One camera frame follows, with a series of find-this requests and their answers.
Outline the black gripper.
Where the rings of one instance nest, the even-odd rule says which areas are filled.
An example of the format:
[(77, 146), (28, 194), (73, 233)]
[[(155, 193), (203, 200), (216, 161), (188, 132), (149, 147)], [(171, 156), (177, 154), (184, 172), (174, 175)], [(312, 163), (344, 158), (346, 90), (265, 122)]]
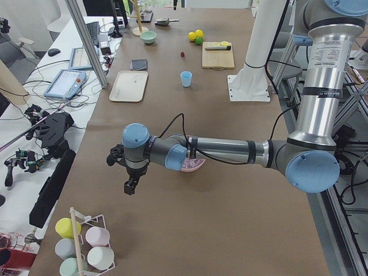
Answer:
[(141, 168), (130, 168), (127, 167), (126, 171), (129, 175), (129, 179), (124, 183), (124, 193), (131, 196), (135, 194), (136, 186), (142, 176), (147, 173), (148, 166)]

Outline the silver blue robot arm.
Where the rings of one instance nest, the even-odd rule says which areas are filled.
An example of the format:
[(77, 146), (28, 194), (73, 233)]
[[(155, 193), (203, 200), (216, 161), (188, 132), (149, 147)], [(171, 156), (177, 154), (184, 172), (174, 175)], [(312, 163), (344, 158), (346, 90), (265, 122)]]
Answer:
[(129, 179), (124, 191), (133, 194), (150, 163), (180, 170), (186, 157), (230, 164), (260, 164), (282, 173), (297, 189), (319, 193), (340, 174), (334, 157), (332, 129), (342, 96), (351, 45), (364, 28), (366, 1), (297, 1), (294, 35), (312, 40), (297, 123), (286, 141), (236, 141), (204, 137), (151, 135), (143, 124), (122, 132), (121, 164)]

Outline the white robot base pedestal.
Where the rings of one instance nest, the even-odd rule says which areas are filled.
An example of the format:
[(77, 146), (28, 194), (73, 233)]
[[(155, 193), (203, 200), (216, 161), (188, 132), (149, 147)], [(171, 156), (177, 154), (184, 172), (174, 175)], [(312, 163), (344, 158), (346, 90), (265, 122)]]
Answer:
[(260, 1), (255, 16), (244, 67), (228, 75), (229, 99), (232, 102), (269, 102), (266, 62), (281, 18), (286, 13), (286, 0)]

